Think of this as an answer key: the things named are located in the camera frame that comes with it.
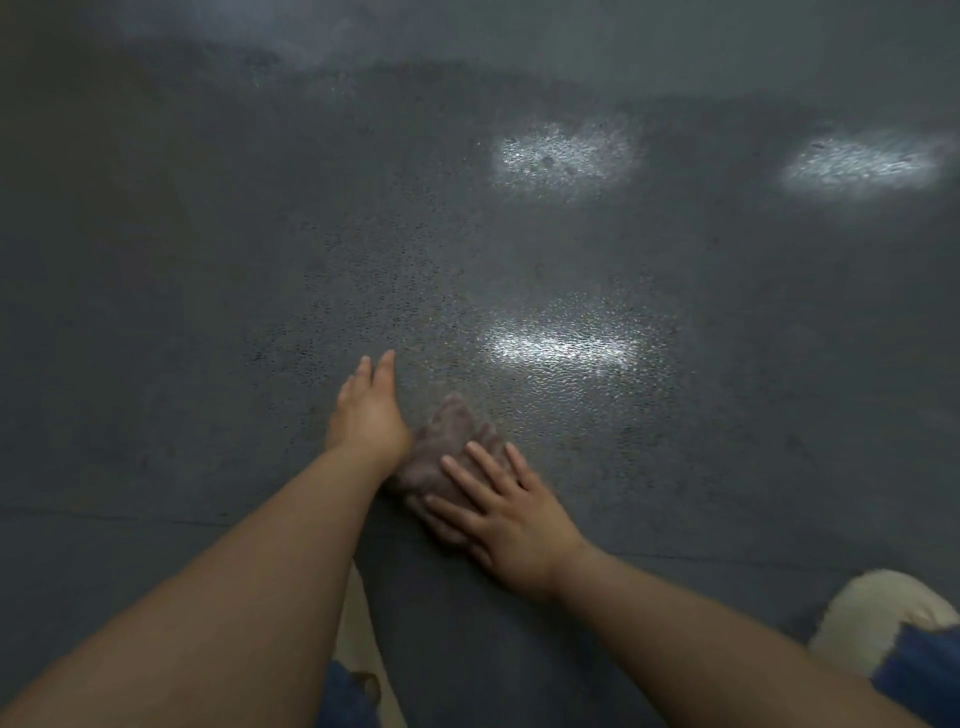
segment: concrete floor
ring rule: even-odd
[[[2,700],[388,346],[412,423],[465,393],[591,539],[767,623],[879,566],[960,600],[952,4],[151,5],[0,35]],[[358,561],[412,726],[656,723],[392,503]]]

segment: person's right arm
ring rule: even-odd
[[[590,545],[515,447],[512,473],[475,443],[468,452],[492,488],[452,459],[444,468],[481,512],[436,497],[428,506],[474,540],[470,553],[507,587],[581,619],[672,725],[923,725],[867,680]]]

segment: wrist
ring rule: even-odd
[[[369,481],[374,489],[396,470],[395,458],[364,447],[363,444],[343,443],[326,450],[321,457],[325,456],[343,462],[345,467]]]
[[[577,596],[588,591],[588,576],[597,558],[603,556],[604,552],[587,540],[567,554],[554,573],[554,599],[572,610]]]

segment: person's left hand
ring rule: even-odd
[[[375,465],[384,478],[399,467],[413,442],[396,406],[394,358],[393,350],[386,352],[375,371],[368,356],[360,359],[340,388],[324,448],[349,451]]]

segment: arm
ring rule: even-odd
[[[49,668],[0,726],[305,726],[350,559],[410,445],[394,357],[348,379],[326,451],[181,573]]]
[[[591,546],[513,446],[513,473],[474,443],[492,488],[452,459],[444,468],[481,513],[439,498],[441,518],[476,542],[473,557],[506,586],[556,599],[592,629],[677,726],[922,725],[862,678],[715,601]]]

